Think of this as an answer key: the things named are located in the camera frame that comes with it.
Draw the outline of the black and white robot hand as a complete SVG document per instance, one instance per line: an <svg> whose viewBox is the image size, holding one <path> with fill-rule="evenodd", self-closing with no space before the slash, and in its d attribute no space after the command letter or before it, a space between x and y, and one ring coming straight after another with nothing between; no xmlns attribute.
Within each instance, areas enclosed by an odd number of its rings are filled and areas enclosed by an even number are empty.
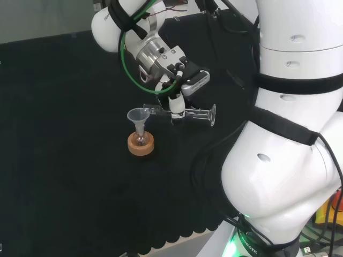
<svg viewBox="0 0 343 257"><path fill-rule="evenodd" d="M196 107L190 100L191 95L209 82L209 72L188 61L170 65L168 70L174 74L174 77L164 74L155 87L156 91L165 90L156 94L158 105L145 109L154 115L168 116L172 121L192 118L208 120L210 124L214 124L215 107L204 110Z"/></svg>

